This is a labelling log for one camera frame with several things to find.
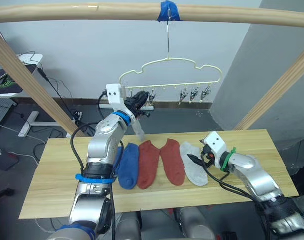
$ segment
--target white hanger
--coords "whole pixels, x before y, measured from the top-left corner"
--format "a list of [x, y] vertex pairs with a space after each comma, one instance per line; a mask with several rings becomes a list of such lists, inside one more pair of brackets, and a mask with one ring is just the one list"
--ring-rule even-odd
[[[170, 9], [168, 9], [168, 16], [169, 16], [168, 20], [171, 21]], [[190, 83], [174, 83], [174, 84], [160, 84], [160, 85], [146, 85], [146, 86], [127, 86], [125, 88], [126, 89], [138, 89], [138, 88], [142, 89], [142, 88], [156, 88], [156, 87], [176, 87], [176, 86], [188, 86], [188, 85], [200, 85], [200, 84], [214, 84], [214, 83], [218, 83], [222, 79], [222, 75], [223, 75], [222, 70], [216, 66], [206, 64], [201, 67], [198, 67], [196, 62], [193, 60], [186, 59], [186, 58], [179, 58], [179, 57], [169, 57], [169, 31], [168, 31], [168, 21], [167, 21], [167, 58], [148, 62], [141, 66], [141, 71], [139, 71], [139, 72], [137, 72], [135, 70], [131, 70], [131, 71], [127, 71], [127, 72], [123, 73], [119, 77], [119, 84], [122, 85], [122, 78], [128, 74], [135, 73], [135, 74], [139, 75], [144, 72], [144, 68], [148, 65], [153, 65], [153, 64], [162, 63], [162, 62], [169, 62], [169, 61], [185, 61], [185, 62], [193, 63], [193, 65], [194, 65], [193, 67], [196, 70], [201, 70], [203, 68], [213, 68], [219, 72], [219, 79], [213, 80], [213, 81], [190, 82]]]

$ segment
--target blue band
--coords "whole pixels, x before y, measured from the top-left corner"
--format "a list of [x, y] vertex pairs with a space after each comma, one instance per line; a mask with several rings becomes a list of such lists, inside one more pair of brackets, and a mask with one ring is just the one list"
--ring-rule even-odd
[[115, 178], [108, 178], [108, 179], [93, 179], [93, 178], [86, 178], [83, 177], [80, 174], [75, 175], [75, 179], [79, 180], [83, 183], [88, 183], [88, 184], [112, 184], [115, 182]]
[[59, 228], [59, 230], [61, 230], [61, 229], [80, 229], [80, 230], [83, 230], [84, 232], [86, 232], [91, 240], [95, 240], [94, 231], [91, 228], [82, 226], [80, 224], [63, 225]]
[[157, 21], [159, 22], [166, 22], [166, 21], [181, 21], [180, 15], [178, 14], [178, 8], [175, 3], [172, 1], [164, 1], [161, 2], [161, 12], [158, 16]]
[[129, 116], [121, 113], [121, 112], [118, 112], [118, 111], [115, 111], [115, 112], [112, 112], [112, 114], [115, 114], [117, 116], [120, 116], [126, 123], [127, 126], [129, 126], [131, 124], [131, 119]]

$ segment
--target red sock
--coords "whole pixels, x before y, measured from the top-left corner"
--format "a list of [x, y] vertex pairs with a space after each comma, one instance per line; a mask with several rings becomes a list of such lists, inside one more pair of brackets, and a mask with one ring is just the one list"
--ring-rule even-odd
[[139, 151], [137, 186], [146, 189], [155, 180], [160, 149], [148, 140], [139, 145]]
[[168, 139], [165, 146], [161, 148], [161, 158], [164, 170], [169, 181], [176, 186], [184, 183], [184, 164], [180, 155], [180, 144]]

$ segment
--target green zip tie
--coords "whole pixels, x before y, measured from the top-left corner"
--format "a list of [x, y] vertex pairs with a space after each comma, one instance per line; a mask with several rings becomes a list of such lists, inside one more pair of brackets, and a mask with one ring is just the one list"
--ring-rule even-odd
[[226, 156], [226, 159], [224, 160], [223, 166], [220, 168], [221, 171], [223, 172], [224, 169], [226, 168], [228, 161], [230, 160], [230, 157], [236, 153], [236, 147], [233, 147], [232, 151]]

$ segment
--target wooden beam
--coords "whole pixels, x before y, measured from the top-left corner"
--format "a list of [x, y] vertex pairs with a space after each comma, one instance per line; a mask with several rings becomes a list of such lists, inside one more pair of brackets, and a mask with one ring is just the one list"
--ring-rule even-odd
[[285, 74], [238, 123], [234, 130], [247, 130], [304, 75], [304, 51]]
[[[1, 37], [0, 66], [67, 133], [72, 134], [77, 129], [71, 119], [34, 79]], [[85, 135], [79, 132], [77, 136], [84, 137]]]
[[[304, 13], [265, 8], [178, 4], [186, 22], [265, 24], [304, 28]], [[156, 21], [159, 3], [52, 3], [0, 6], [0, 23], [48, 20]]]

